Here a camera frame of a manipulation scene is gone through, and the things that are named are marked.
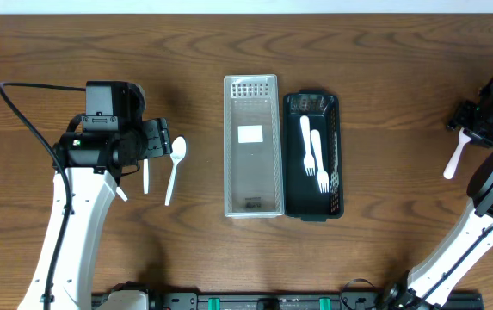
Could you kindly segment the white plastic spoon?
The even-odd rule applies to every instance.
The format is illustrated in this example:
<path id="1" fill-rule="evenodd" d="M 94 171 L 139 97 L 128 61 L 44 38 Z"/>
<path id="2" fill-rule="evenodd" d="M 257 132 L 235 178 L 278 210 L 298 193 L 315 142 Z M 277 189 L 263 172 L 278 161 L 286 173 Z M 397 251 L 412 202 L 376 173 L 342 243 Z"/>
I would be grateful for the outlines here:
<path id="1" fill-rule="evenodd" d="M 121 187 L 116 188 L 116 194 L 121 198 L 122 201 L 124 201 L 124 202 L 128 201 L 128 197 L 125 194 L 125 192 L 122 190 Z"/>
<path id="2" fill-rule="evenodd" d="M 464 128 L 459 130 L 459 143 L 450 157 L 445 170 L 443 171 L 443 177 L 450 180 L 454 177 L 456 170 L 459 166 L 459 161 L 465 146 L 471 141 L 471 137 L 467 134 Z"/>
<path id="3" fill-rule="evenodd" d="M 143 192 L 145 195 L 149 193 L 150 190 L 150 167 L 149 159 L 143 160 Z"/>
<path id="4" fill-rule="evenodd" d="M 183 136 L 178 136 L 172 143 L 172 153 L 170 158 L 172 161 L 172 170 L 169 176 L 168 188 L 164 200 L 164 205 L 169 206 L 173 190 L 176 182 L 176 171 L 179 163 L 186 157 L 187 154 L 187 142 Z"/>

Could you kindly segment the white plastic fork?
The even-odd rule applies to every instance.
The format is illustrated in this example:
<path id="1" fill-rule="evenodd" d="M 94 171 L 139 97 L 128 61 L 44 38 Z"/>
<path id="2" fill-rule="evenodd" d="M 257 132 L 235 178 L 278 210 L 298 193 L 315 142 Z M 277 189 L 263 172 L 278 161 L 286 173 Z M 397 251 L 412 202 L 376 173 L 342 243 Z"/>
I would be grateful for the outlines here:
<path id="1" fill-rule="evenodd" d="M 312 148 L 315 153 L 315 160 L 317 165 L 317 183 L 321 194 L 326 194 L 330 190 L 330 181 L 328 172 L 324 168 L 323 153 L 322 153 L 322 141 L 320 132 L 317 129 L 312 129 L 310 132 Z"/>
<path id="2" fill-rule="evenodd" d="M 315 175 L 315 159 L 311 153 L 311 130 L 309 118 L 306 115 L 302 115 L 299 118 L 299 123 L 305 147 L 305 155 L 303 159 L 305 173 L 307 176 L 312 177 Z"/>

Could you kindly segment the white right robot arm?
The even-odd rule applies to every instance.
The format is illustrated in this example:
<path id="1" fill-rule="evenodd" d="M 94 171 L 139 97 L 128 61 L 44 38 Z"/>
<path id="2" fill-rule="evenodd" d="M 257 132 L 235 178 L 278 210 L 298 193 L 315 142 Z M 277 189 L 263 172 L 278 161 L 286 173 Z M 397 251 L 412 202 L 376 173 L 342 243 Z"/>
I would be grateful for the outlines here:
<path id="1" fill-rule="evenodd" d="M 493 247 L 493 77 L 478 92 L 478 101 L 464 101 L 447 128 L 458 130 L 459 143 L 443 172 L 453 177 L 467 144 L 491 149 L 467 186 L 465 211 L 438 247 L 378 299 L 378 309 L 441 309 L 456 284 Z"/>

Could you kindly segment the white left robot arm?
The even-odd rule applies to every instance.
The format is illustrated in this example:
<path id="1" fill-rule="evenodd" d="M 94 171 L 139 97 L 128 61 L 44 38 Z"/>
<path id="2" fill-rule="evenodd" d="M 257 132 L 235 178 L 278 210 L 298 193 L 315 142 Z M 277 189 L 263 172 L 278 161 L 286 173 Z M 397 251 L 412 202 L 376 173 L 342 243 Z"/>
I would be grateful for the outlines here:
<path id="1" fill-rule="evenodd" d="M 144 120 L 139 84 L 89 81 L 86 108 L 54 144 L 53 200 L 40 259 L 21 309 L 90 309 L 102 227 L 123 176 L 171 153 L 164 118 Z"/>

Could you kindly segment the clear plastic basket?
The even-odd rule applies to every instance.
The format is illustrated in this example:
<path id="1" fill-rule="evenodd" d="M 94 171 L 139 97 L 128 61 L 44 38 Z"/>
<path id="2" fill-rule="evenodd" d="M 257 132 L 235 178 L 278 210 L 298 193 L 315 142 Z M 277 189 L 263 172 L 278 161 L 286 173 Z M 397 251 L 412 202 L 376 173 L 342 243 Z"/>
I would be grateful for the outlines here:
<path id="1" fill-rule="evenodd" d="M 225 216 L 284 214 L 278 80 L 274 74 L 224 78 Z"/>

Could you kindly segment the dark green plastic basket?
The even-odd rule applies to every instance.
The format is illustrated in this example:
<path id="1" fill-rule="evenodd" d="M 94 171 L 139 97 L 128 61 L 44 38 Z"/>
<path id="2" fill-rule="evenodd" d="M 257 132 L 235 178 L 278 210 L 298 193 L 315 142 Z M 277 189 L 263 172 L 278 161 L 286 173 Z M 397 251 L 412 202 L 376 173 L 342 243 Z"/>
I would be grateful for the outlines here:
<path id="1" fill-rule="evenodd" d="M 344 213 L 340 105 L 326 90 L 283 97 L 284 209 L 303 221 Z"/>

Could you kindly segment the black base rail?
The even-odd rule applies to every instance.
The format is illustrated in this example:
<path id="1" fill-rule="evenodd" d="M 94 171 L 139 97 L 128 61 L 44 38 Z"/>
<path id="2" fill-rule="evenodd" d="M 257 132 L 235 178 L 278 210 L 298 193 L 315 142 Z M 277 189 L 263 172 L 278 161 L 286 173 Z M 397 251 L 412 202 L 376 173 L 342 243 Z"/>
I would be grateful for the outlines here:
<path id="1" fill-rule="evenodd" d="M 341 294 L 196 294 L 160 293 L 136 283 L 120 283 L 106 293 L 92 296 L 93 309 L 162 310 L 337 310 L 377 309 L 379 294 L 349 291 Z"/>

